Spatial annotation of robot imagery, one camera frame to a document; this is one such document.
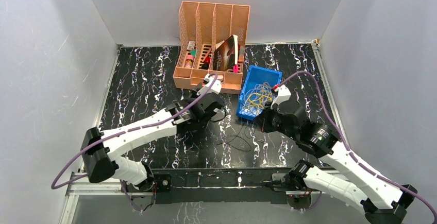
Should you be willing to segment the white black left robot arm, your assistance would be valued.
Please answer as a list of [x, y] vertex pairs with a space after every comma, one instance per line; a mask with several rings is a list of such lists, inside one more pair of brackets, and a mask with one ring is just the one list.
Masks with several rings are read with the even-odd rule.
[[155, 177], [149, 165], [124, 157], [137, 147], [163, 137], [196, 132], [206, 127], [225, 103], [219, 96], [221, 87], [215, 83], [192, 91], [190, 98], [175, 102], [159, 112], [112, 130], [93, 127], [86, 131], [82, 159], [90, 183], [114, 178], [132, 184], [140, 191], [153, 187]]

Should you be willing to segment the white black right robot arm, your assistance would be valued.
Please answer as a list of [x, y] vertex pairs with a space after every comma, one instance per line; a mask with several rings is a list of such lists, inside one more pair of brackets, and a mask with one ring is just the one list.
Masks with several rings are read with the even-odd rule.
[[266, 187], [275, 191], [316, 189], [353, 206], [369, 223], [403, 222], [416, 189], [410, 185], [404, 185], [404, 189], [392, 186], [363, 169], [358, 156], [346, 150], [335, 130], [311, 121], [302, 108], [266, 108], [254, 122], [263, 132], [278, 131], [290, 137], [301, 150], [346, 177], [343, 180], [300, 160], [287, 174], [265, 182]]

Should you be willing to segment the blue plastic bin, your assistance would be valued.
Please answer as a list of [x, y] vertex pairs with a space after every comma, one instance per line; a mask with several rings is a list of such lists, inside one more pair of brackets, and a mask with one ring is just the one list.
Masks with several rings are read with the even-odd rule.
[[254, 120], [265, 105], [273, 101], [272, 87], [279, 84], [282, 72], [252, 65], [239, 95], [237, 116]]

